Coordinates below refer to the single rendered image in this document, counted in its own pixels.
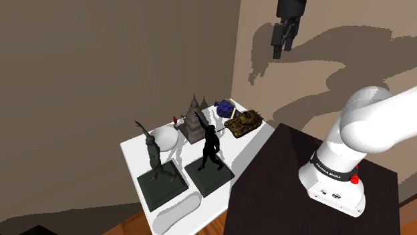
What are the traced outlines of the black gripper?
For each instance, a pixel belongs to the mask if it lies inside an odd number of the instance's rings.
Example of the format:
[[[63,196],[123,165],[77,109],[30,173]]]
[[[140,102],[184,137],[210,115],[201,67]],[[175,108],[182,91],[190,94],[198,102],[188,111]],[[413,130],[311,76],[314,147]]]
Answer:
[[[291,51],[293,40],[298,34],[299,17],[304,14],[306,3],[307,0],[278,0],[276,16],[287,20],[273,26],[273,59],[281,58],[283,46],[285,51]]]

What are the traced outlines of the blue faceted ball yellow band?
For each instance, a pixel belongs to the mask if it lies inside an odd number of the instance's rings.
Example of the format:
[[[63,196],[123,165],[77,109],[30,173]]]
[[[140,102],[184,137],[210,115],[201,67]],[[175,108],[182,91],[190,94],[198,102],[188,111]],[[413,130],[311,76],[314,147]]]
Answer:
[[[214,106],[217,108],[217,115],[222,118],[233,119],[239,112],[231,99],[216,101]]]

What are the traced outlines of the olive toy tank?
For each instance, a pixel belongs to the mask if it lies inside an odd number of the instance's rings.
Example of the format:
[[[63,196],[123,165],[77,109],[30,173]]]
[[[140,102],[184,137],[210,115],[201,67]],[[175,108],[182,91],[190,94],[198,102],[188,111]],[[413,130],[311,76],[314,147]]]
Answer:
[[[235,138],[241,138],[249,132],[257,129],[263,123],[263,118],[255,110],[240,113],[237,117],[225,122],[225,127]]]

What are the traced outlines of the white table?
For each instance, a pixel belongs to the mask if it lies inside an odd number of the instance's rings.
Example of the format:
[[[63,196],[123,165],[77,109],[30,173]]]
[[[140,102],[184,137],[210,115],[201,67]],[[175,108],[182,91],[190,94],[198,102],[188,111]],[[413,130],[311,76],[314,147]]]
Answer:
[[[221,143],[221,151],[219,154],[222,161],[225,163],[225,167],[230,169],[235,177],[207,197],[202,198],[200,205],[196,210],[173,224],[162,235],[196,235],[204,227],[223,214],[229,205],[231,187],[249,165],[251,160],[256,156],[257,152],[262,148],[263,144],[267,141],[273,131],[274,128],[266,122],[263,122],[259,128],[241,138],[235,138],[229,130],[224,130],[223,134],[219,137]],[[153,222],[160,213],[177,205],[187,196],[191,194],[195,195],[199,192],[197,186],[184,167],[202,156],[203,146],[204,142],[202,140],[195,144],[190,144],[185,142],[185,137],[182,134],[179,134],[176,146],[168,152],[161,153],[161,162],[164,164],[173,161],[180,175],[187,183],[188,189],[151,212],[146,204],[142,188],[137,181],[139,176],[151,170],[145,145],[145,135],[142,134],[120,144],[152,235],[159,235],[153,229]]]

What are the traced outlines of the grey temple model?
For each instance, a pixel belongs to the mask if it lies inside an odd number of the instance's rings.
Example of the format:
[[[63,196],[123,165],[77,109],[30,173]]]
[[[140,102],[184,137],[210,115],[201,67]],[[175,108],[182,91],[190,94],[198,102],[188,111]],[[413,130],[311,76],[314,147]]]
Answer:
[[[209,126],[208,120],[202,113],[195,95],[193,95],[190,107],[183,118],[183,122],[179,125],[179,130],[191,145],[204,139],[205,130],[199,120]]]

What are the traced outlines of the black figure statue on base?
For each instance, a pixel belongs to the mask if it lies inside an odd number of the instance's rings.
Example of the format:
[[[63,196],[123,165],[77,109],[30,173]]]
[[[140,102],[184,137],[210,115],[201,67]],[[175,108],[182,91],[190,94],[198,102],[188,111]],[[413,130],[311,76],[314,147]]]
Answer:
[[[205,198],[232,180],[235,175],[218,157],[220,140],[215,133],[214,125],[205,124],[197,112],[194,114],[204,130],[205,143],[202,149],[202,157],[185,166],[184,169],[202,197]]]

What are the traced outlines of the white bowl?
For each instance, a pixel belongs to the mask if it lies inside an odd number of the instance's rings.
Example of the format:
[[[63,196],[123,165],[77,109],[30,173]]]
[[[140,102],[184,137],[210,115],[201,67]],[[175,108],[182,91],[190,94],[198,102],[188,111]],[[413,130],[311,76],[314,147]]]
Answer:
[[[152,130],[151,136],[154,136],[156,144],[161,152],[167,152],[175,147],[178,141],[178,131],[172,126],[162,126]]]

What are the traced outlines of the dark robot stand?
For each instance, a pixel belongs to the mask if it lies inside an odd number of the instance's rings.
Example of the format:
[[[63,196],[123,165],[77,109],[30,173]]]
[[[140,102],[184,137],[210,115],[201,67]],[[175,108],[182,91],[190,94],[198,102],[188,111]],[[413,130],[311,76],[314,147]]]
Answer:
[[[231,189],[224,235],[400,235],[397,173],[359,164],[366,208],[351,217],[311,199],[299,181],[321,140],[279,124]]]

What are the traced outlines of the grey figure statue on base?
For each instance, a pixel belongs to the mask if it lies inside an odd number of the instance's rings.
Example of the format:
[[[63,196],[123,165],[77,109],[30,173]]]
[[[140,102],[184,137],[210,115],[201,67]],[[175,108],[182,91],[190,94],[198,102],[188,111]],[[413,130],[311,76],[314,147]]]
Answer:
[[[142,124],[135,121],[146,136],[151,170],[137,178],[150,212],[175,198],[188,189],[188,185],[177,170],[173,161],[161,163],[160,147],[154,136],[148,133]]]

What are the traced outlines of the white oblong dish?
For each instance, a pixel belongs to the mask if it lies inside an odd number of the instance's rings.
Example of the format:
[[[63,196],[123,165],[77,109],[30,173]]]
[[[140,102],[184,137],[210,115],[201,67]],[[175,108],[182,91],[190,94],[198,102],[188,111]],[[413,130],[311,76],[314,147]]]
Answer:
[[[156,235],[163,235],[179,220],[195,211],[201,203],[201,194],[193,192],[175,205],[161,211],[152,223]]]

